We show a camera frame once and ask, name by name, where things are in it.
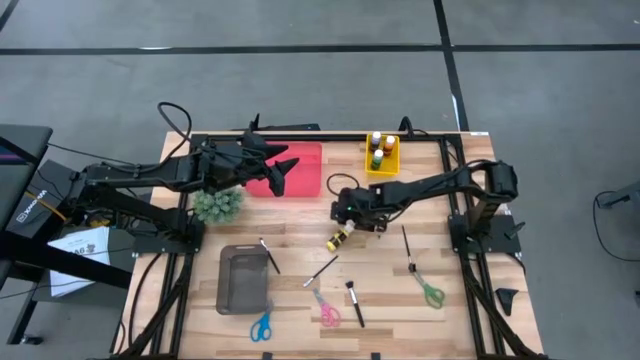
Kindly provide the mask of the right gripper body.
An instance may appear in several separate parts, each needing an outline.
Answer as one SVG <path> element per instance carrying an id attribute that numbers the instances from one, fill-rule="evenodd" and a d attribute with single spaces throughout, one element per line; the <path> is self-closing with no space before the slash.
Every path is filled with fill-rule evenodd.
<path id="1" fill-rule="evenodd" d="M 388 216 L 373 207 L 376 195 L 364 188 L 343 188 L 331 204 L 330 218 L 340 225 L 351 223 L 356 230 L 385 232 Z"/>

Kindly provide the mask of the yellow paint bottle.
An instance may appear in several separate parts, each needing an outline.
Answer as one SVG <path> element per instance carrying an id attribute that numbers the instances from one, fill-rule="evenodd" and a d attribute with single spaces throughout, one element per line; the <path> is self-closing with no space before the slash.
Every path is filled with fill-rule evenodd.
<path id="1" fill-rule="evenodd" d="M 327 241 L 327 249 L 330 252 L 335 252 L 351 235 L 354 229 L 355 222 L 353 220 L 347 220 L 345 225 L 336 233 L 334 233 L 333 236 Z"/>

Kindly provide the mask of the thin brush pale tip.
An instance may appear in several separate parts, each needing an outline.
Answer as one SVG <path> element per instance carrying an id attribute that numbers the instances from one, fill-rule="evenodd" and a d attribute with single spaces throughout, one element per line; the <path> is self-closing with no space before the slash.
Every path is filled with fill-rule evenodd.
<path id="1" fill-rule="evenodd" d="M 337 259 L 339 255 L 335 255 L 331 260 L 329 260 L 325 265 L 323 265 L 315 274 L 313 274 L 308 280 L 303 283 L 303 288 L 309 287 L 329 266 L 331 266 Z"/>

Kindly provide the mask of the thin black paintbrush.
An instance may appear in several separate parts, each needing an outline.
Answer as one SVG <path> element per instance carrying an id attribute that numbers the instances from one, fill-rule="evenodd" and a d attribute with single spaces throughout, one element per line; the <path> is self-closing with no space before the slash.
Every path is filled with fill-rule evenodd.
<path id="1" fill-rule="evenodd" d="M 270 248 L 269 248 L 269 247 L 268 247 L 268 245 L 266 244 L 265 240 L 261 237 L 261 238 L 259 238 L 259 242 L 260 242 L 260 244 L 264 247 L 264 249 L 265 249 L 265 251 L 266 251 L 266 253 L 267 253 L 267 255 L 268 255 L 268 258 L 269 258 L 269 260 L 270 260 L 271 264 L 273 265 L 273 267 L 274 267 L 274 269 L 275 269 L 276 273 L 277 273 L 278 275 L 280 275 L 280 274 L 281 274 L 281 271 L 280 271 L 280 269 L 279 269 L 279 267 L 278 267 L 278 265 L 277 265 L 277 263 L 276 263 L 276 261 L 275 261 L 275 259 L 274 259 L 273 255 L 272 255 L 272 253 L 271 253 L 271 251 L 270 251 Z"/>

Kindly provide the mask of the large black makeup brush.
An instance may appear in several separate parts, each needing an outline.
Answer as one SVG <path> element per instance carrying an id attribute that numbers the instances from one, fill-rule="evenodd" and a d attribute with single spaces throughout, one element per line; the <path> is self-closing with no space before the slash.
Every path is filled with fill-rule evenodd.
<path id="1" fill-rule="evenodd" d="M 355 289 L 354 289 L 354 282 L 349 280 L 349 281 L 347 281 L 345 283 L 345 286 L 346 286 L 346 288 L 348 290 L 350 299 L 351 299 L 353 307 L 355 309 L 359 325 L 362 328 L 364 328 L 365 327 L 365 321 L 364 321 L 364 317 L 363 317 L 363 314 L 362 314 L 362 311 L 361 311 L 361 307 L 360 307 L 360 304 L 359 304 L 359 301 L 358 301 L 358 298 L 357 298 L 357 295 L 356 295 L 356 292 L 355 292 Z"/>

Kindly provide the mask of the green scissors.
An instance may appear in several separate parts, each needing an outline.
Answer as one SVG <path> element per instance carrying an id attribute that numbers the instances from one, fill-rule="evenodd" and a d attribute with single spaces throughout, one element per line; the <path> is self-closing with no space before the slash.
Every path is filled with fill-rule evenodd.
<path id="1" fill-rule="evenodd" d="M 410 263 L 408 265 L 408 269 L 416 279 L 419 286 L 422 288 L 426 303 L 434 309 L 441 309 L 446 297 L 445 293 L 441 289 L 429 285 L 417 271 L 417 266 L 415 263 Z"/>

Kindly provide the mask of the pink scissors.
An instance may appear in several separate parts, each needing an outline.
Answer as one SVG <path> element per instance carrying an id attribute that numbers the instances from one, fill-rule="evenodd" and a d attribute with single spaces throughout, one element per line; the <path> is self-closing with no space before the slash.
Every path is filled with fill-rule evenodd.
<path id="1" fill-rule="evenodd" d="M 339 327 L 341 323 L 339 311 L 324 299 L 317 288 L 314 288 L 312 292 L 321 310 L 321 324 L 324 327 Z"/>

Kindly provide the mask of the blue scissors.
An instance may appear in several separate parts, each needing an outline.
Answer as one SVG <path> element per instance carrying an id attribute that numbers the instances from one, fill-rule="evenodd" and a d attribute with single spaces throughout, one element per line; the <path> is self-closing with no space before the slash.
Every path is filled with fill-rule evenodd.
<path id="1" fill-rule="evenodd" d="M 268 341 L 271 338 L 270 318 L 272 310 L 273 301 L 269 300 L 264 314 L 250 328 L 250 339 L 253 342 Z"/>

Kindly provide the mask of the black flat bar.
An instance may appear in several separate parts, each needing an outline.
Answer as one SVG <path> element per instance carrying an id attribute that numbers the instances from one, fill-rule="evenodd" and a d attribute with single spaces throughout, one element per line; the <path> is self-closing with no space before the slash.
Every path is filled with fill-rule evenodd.
<path id="1" fill-rule="evenodd" d="M 321 128 L 317 123 L 308 123 L 308 124 L 295 124 L 295 125 L 268 125 L 268 126 L 260 126 L 258 131 L 320 131 Z M 248 131 L 248 126 L 245 128 L 238 128 L 238 131 L 245 132 Z"/>

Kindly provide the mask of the grey translucent plastic bin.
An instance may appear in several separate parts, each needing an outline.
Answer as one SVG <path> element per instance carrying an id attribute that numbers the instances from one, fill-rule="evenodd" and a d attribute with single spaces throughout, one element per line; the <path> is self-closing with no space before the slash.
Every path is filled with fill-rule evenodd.
<path id="1" fill-rule="evenodd" d="M 220 252 L 216 311 L 248 315 L 267 308 L 268 255 L 261 245 L 227 245 Z"/>

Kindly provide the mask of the black triangular plastic part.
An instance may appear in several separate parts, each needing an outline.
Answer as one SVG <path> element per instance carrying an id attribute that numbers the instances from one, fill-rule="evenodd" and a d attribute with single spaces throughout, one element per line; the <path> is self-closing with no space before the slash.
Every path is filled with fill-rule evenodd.
<path id="1" fill-rule="evenodd" d="M 506 316 L 512 315 L 514 298 L 518 294 L 517 289 L 513 288 L 498 288 L 495 290 L 497 299 Z"/>

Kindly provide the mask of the black box with logo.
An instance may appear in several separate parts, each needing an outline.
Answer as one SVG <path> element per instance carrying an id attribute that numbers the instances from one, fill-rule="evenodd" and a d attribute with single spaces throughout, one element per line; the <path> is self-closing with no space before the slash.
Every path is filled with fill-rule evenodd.
<path id="1" fill-rule="evenodd" d="M 63 219 L 52 211 L 69 215 L 68 197 L 80 173 L 47 160 L 34 174 L 27 186 L 30 195 L 24 195 L 11 217 L 7 230 L 26 238 L 42 236 L 63 224 Z"/>

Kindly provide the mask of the black stand beam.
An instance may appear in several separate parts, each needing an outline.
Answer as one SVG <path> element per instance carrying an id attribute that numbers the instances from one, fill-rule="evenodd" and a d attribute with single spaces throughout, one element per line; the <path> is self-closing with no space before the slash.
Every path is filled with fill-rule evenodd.
<path id="1" fill-rule="evenodd" d="M 21 343 L 38 301 L 33 298 L 44 270 L 55 270 L 82 279 L 127 288 L 132 274 L 71 252 L 34 242 L 21 235 L 0 231 L 0 291 L 8 278 L 33 283 L 7 339 L 8 345 Z"/>

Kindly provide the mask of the black monitor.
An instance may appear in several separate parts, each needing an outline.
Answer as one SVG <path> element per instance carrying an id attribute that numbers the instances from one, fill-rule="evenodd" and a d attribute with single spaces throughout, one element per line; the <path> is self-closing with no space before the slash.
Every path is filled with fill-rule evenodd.
<path id="1" fill-rule="evenodd" d="M 0 234 L 39 167 L 52 133 L 46 126 L 0 123 Z"/>

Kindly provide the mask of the black metal table frame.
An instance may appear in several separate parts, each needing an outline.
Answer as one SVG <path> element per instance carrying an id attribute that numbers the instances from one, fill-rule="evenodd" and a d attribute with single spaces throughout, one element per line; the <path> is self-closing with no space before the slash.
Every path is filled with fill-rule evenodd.
<path id="1" fill-rule="evenodd" d="M 385 232 L 356 230 L 335 251 L 327 241 L 344 225 L 330 218 L 345 187 L 413 182 L 471 161 L 495 159 L 488 136 L 415 134 L 400 138 L 400 171 L 367 174 L 367 132 L 269 132 L 269 142 L 320 142 L 318 197 L 247 196 L 228 224 L 204 228 L 201 248 L 189 255 L 140 255 L 123 312 L 118 353 L 112 360 L 357 359 L 379 352 L 385 359 L 535 360 L 542 347 L 532 305 L 516 303 L 513 319 L 497 309 L 497 285 L 523 286 L 522 270 L 500 255 L 496 241 L 514 239 L 516 228 L 502 204 L 489 232 L 466 235 L 465 216 L 478 200 L 458 193 L 414 203 Z M 408 271 L 401 225 L 417 271 L 446 297 L 430 307 Z M 251 326 L 264 312 L 216 311 L 220 252 L 227 245 L 261 245 L 263 238 L 281 271 L 268 261 L 267 300 L 273 301 L 268 341 L 253 342 Z M 309 287 L 303 283 L 335 255 L 339 258 Z M 359 325 L 345 286 L 354 282 L 365 327 Z M 341 315 L 324 327 L 312 292 L 317 288 Z"/>

